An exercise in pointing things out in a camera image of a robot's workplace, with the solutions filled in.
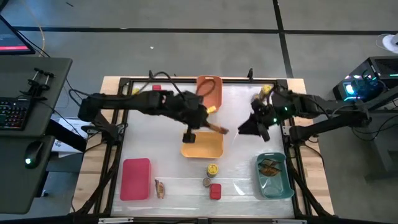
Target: blue tray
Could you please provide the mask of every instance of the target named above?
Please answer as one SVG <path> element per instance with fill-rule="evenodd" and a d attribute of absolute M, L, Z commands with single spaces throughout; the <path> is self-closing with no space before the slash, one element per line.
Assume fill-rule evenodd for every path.
<path fill-rule="evenodd" d="M 280 162 L 275 166 L 280 172 L 273 176 L 268 177 L 262 175 L 259 172 L 259 164 L 264 159 L 270 159 L 273 161 Z M 269 199 L 285 199 L 290 198 L 294 195 L 294 191 L 290 188 L 289 178 L 287 176 L 286 166 L 285 166 L 286 156 L 282 153 L 263 153 L 257 156 L 256 161 L 256 173 L 259 178 L 259 188 L 262 196 Z"/>

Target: floor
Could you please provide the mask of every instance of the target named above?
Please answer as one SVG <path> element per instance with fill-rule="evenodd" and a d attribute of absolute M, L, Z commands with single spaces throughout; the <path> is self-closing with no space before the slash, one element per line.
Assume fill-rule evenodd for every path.
<path fill-rule="evenodd" d="M 72 58 L 69 80 L 89 93 L 100 90 L 105 75 L 164 70 L 244 77 L 253 68 L 255 77 L 304 78 L 307 93 L 331 98 L 334 85 L 367 57 L 392 55 L 377 47 L 376 39 L 384 30 L 398 29 L 396 0 L 25 1 L 46 27 L 45 51 Z M 11 0 L 1 15 L 42 45 L 21 2 Z M 75 117 L 77 107 L 67 99 L 63 93 L 58 111 Z M 343 128 L 322 134 L 320 149 L 337 215 L 397 222 L 398 180 L 364 181 L 372 156 L 365 142 Z M 58 200 L 51 211 L 31 212 L 66 214 L 67 203 Z"/>

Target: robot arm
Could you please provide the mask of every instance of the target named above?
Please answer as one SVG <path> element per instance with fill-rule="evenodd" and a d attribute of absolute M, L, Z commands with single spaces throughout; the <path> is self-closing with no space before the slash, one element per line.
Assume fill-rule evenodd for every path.
<path fill-rule="evenodd" d="M 189 91 L 174 95 L 173 91 L 152 90 L 143 91 L 132 96 L 105 95 L 95 93 L 81 102 L 78 117 L 83 121 L 92 122 L 96 127 L 105 130 L 108 135 L 118 138 L 118 129 L 107 122 L 101 114 L 102 109 L 109 110 L 138 110 L 148 115 L 163 115 L 188 125 L 183 142 L 195 142 L 192 129 L 210 128 L 221 134 L 227 129 L 210 124 L 206 119 L 208 113 L 202 105 L 203 97 Z"/>
<path fill-rule="evenodd" d="M 306 141 L 309 137 L 331 131 L 344 126 L 360 127 L 371 122 L 369 111 L 375 110 L 398 96 L 398 86 L 394 87 L 372 100 L 362 102 L 330 101 L 315 95 L 294 93 L 290 90 L 273 88 L 272 104 L 264 104 L 255 99 L 251 106 L 253 113 L 238 129 L 239 134 L 254 134 L 269 140 L 268 128 L 280 124 L 285 119 L 298 116 L 301 118 L 316 118 L 325 114 L 328 120 L 311 126 L 292 126 L 289 129 L 290 141 L 297 144 Z"/>

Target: desk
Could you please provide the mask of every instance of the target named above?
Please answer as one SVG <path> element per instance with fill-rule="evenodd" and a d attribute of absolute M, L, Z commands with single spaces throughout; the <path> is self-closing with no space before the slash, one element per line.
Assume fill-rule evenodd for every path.
<path fill-rule="evenodd" d="M 120 77 L 104 77 L 101 92 L 106 94 L 116 94 L 118 90 L 119 79 Z M 288 79 L 287 81 L 291 90 L 299 93 L 305 93 L 305 86 L 302 79 Z M 107 118 L 109 121 L 111 120 L 112 111 L 103 111 L 103 114 L 105 118 Z M 306 126 L 310 125 L 312 123 L 312 120 L 296 118 L 295 123 Z M 90 147 L 94 144 L 97 144 L 99 139 L 100 137 L 98 136 L 92 138 L 87 146 Z M 310 142 L 308 142 L 307 144 L 318 150 L 318 144 Z M 101 168 L 103 165 L 105 147 L 105 145 L 97 147 L 85 154 L 80 176 L 75 190 L 75 196 L 73 199 L 73 205 L 77 209 L 79 209 L 88 200 L 88 198 L 98 185 Z M 328 212 L 333 213 L 325 172 L 322 166 L 322 160 L 314 152 L 307 149 L 306 147 L 302 147 L 301 152 L 308 188 L 313 192 L 314 196 L 323 205 L 323 207 Z M 114 151 L 111 153 L 110 162 L 112 162 L 113 156 Z M 108 189 L 105 189 L 104 191 L 104 196 L 102 198 L 103 203 L 101 203 L 101 211 L 103 210 L 106 203 L 105 201 L 107 198 L 107 191 Z M 297 196 L 299 199 L 300 209 L 301 211 L 304 211 L 302 195 L 299 190 L 297 190 Z"/>
<path fill-rule="evenodd" d="M 76 136 L 72 132 L 67 132 L 65 128 L 59 128 L 59 124 L 50 120 L 52 108 L 57 103 L 71 64 L 72 60 L 69 58 L 0 57 L 1 97 L 18 97 L 21 95 L 20 90 L 27 91 L 30 87 L 27 80 L 35 75 L 35 67 L 54 74 L 48 82 L 50 89 L 42 93 L 47 99 L 43 102 L 47 105 L 35 103 L 25 129 L 0 132 L 0 213 L 29 211 L 37 191 L 40 190 L 40 185 L 45 182 L 45 169 L 54 139 Z M 44 83 L 46 78 L 38 75 L 35 80 Z M 80 148 L 84 149 L 85 140 L 80 136 L 76 138 L 78 140 L 74 142 L 79 142 Z M 34 169 L 26 169 L 24 164 L 26 147 L 36 140 L 44 143 L 40 164 Z"/>

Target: orange plate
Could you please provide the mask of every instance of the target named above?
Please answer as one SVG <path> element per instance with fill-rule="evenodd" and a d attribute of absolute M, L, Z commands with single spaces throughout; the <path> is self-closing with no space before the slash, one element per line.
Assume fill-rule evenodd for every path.
<path fill-rule="evenodd" d="M 215 132 L 195 132 L 195 143 L 183 143 L 181 154 L 191 158 L 217 159 L 223 155 L 223 135 Z"/>
<path fill-rule="evenodd" d="M 206 94 L 206 96 L 203 97 L 203 105 L 205 105 L 206 108 L 215 106 L 216 111 L 214 111 L 214 113 L 217 112 L 218 108 L 221 106 L 221 100 L 223 99 L 223 80 L 214 75 L 199 76 L 197 78 L 197 95 L 202 96 L 204 94 Z"/>

